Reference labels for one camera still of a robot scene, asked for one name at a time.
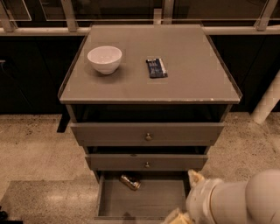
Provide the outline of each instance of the white robot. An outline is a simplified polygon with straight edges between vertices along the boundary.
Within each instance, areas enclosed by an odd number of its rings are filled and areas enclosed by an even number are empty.
[[[267,170],[249,181],[225,183],[189,171],[187,213],[173,211],[171,224],[280,224],[280,170]]]

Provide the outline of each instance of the drawer cabinet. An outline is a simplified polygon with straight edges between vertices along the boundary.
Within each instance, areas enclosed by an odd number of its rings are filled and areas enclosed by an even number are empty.
[[[105,45],[123,52],[106,76],[86,58]],[[152,55],[162,58],[167,78],[150,79]],[[59,98],[100,183],[93,223],[159,223],[176,207],[184,211],[186,171],[203,168],[242,96],[201,27],[93,26],[76,59]],[[138,190],[120,182],[127,172],[139,177]]]

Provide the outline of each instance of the white bowl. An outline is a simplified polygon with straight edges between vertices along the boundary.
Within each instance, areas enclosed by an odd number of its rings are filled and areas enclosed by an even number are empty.
[[[99,46],[87,54],[92,67],[101,74],[112,74],[120,65],[122,51],[114,46]]]

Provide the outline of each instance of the terrazzo floor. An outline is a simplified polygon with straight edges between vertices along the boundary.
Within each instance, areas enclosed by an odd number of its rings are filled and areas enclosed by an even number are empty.
[[[98,184],[60,115],[0,115],[0,206],[24,224],[93,223]],[[202,173],[243,181],[280,169],[280,113],[262,125],[229,113]]]

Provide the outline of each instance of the drawer handle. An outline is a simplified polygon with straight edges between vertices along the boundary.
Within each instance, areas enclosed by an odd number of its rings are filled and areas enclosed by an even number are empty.
[[[145,163],[145,168],[150,168],[149,162],[146,162],[146,163]]]
[[[150,134],[150,133],[147,133],[145,139],[146,139],[146,141],[152,140],[151,134]]]

